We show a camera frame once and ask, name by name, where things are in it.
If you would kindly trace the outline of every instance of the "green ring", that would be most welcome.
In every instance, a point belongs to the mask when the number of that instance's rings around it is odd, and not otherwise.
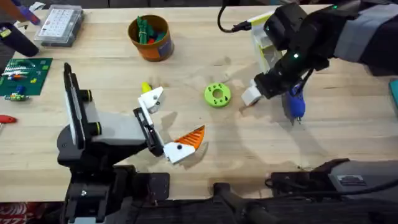
[[[215,98],[213,96],[213,92],[216,90],[221,90],[221,97]],[[205,100],[210,106],[215,108],[226,106],[231,101],[231,90],[222,83],[212,83],[205,88]]]

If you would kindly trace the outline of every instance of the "pen cup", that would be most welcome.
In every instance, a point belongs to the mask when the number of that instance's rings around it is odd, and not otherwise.
[[[137,47],[141,56],[150,62],[159,62],[167,59],[174,51],[174,43],[172,42],[169,25],[166,20],[155,15],[146,15],[140,18],[147,20],[148,24],[154,28],[155,32],[165,32],[165,36],[160,41],[153,44],[140,44],[137,19],[135,19],[128,29],[131,42]]]
[[[34,45],[11,23],[0,23],[0,40],[4,45],[14,49],[26,57],[33,57],[39,52],[36,45]]]

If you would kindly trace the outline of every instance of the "white clamp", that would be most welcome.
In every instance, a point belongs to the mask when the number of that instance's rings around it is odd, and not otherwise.
[[[158,87],[154,90],[148,91],[138,98],[139,106],[141,107],[149,126],[153,127],[154,125],[154,122],[150,118],[149,114],[157,112],[163,101],[163,87]]]
[[[153,114],[159,110],[164,99],[165,96],[163,94],[163,87],[158,87],[154,90],[148,91],[138,98],[139,105],[142,109],[142,112],[144,113],[145,119],[147,120],[149,126],[154,127],[154,122],[150,118],[150,114]],[[163,139],[157,131],[156,133],[160,141],[163,142]],[[171,163],[175,164],[182,159],[192,155],[195,152],[195,148],[186,144],[170,142],[163,146],[163,151],[165,157]]]
[[[247,88],[242,94],[242,100],[246,106],[250,106],[260,100],[263,95],[257,89],[256,82],[250,80],[250,87]]]
[[[163,151],[166,158],[172,164],[175,164],[177,162],[180,162],[182,159],[195,153],[195,148],[187,144],[170,142],[163,147]]]

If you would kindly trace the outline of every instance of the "yellow part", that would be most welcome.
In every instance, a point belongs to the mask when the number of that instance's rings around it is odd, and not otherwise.
[[[99,123],[99,122],[96,122],[96,125],[97,125],[97,133],[98,133],[98,134],[101,134],[100,123]]]
[[[272,16],[272,14],[271,14],[271,15],[266,15],[266,16],[264,16],[264,17],[262,17],[262,18],[258,18],[258,19],[256,19],[255,21],[251,21],[251,25],[252,25],[252,26],[256,26],[256,25],[258,25],[258,24],[262,24],[263,22],[267,22],[267,20],[268,20],[271,16]]]
[[[6,37],[8,37],[8,35],[10,35],[10,34],[11,34],[11,30],[9,30],[9,29],[6,29],[6,30],[0,32],[0,36],[1,36],[2,38],[6,38]]]
[[[152,90],[152,87],[150,87],[150,84],[143,82],[141,83],[141,92],[146,93]]]
[[[90,91],[89,91],[89,90],[87,90],[87,94],[88,94],[88,101],[89,101],[89,102],[91,102],[91,101],[92,101],[92,99],[91,99],[91,93],[90,93]]]

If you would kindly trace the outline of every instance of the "red fabric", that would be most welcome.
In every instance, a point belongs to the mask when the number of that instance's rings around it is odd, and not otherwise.
[[[25,224],[40,203],[0,203],[0,224]]]

